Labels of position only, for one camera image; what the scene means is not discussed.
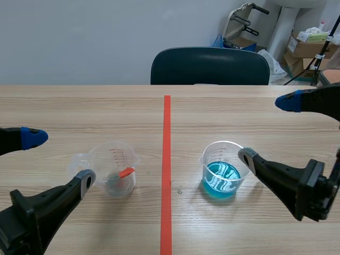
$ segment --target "cup handle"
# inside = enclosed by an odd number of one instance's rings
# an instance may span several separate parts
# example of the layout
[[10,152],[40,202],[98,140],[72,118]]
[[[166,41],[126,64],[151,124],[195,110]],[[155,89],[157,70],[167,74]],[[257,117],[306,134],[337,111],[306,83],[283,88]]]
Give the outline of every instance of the cup handle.
[[88,153],[78,153],[73,155],[71,162],[67,167],[67,171],[71,179],[74,178],[78,172],[90,169],[89,156],[90,155]]

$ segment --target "white plastic bag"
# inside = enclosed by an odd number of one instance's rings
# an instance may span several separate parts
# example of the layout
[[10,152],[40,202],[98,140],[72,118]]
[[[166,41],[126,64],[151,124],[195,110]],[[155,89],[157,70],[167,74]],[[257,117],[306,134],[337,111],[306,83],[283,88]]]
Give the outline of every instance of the white plastic bag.
[[330,42],[332,44],[339,46],[340,45],[340,35],[334,35],[333,39]]
[[287,75],[285,70],[281,68],[280,64],[264,49],[260,50],[258,54],[264,57],[266,61],[268,62],[269,69],[270,69],[269,82],[277,81]]
[[313,28],[309,28],[306,30],[306,33],[323,33],[323,31],[319,28],[313,27]]

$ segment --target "empty measuring cup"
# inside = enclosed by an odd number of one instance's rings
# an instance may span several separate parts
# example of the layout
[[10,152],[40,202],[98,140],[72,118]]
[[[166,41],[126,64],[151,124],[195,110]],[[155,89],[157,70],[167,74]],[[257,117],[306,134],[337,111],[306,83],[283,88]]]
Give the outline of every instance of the empty measuring cup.
[[235,142],[214,142],[204,150],[199,161],[203,165],[203,185],[209,194],[218,198],[230,197],[249,174],[247,166],[239,159],[243,149]]
[[96,173],[95,185],[109,197],[129,194],[135,184],[134,167],[140,162],[132,147],[123,142],[106,142],[89,153],[75,154],[69,163],[70,177],[84,169]]

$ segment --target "floor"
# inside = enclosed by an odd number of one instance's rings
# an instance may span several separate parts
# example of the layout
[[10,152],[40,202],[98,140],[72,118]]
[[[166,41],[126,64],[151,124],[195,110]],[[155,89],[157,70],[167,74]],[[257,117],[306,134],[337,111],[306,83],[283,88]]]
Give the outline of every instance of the floor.
[[[275,81],[275,82],[270,82],[269,85],[270,86],[276,86],[276,85],[284,85],[287,81],[290,81],[290,77],[289,76],[285,76],[282,79]],[[300,86],[310,86],[310,82],[306,82],[306,81],[292,81],[291,83],[288,84],[288,86],[293,86],[293,85],[300,85]]]

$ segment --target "red tape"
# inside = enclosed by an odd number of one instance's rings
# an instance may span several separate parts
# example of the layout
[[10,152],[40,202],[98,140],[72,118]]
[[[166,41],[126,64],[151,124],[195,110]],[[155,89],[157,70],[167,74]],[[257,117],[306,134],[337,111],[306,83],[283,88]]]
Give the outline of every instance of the red tape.
[[171,254],[171,97],[164,96],[163,157],[161,166],[160,255]]

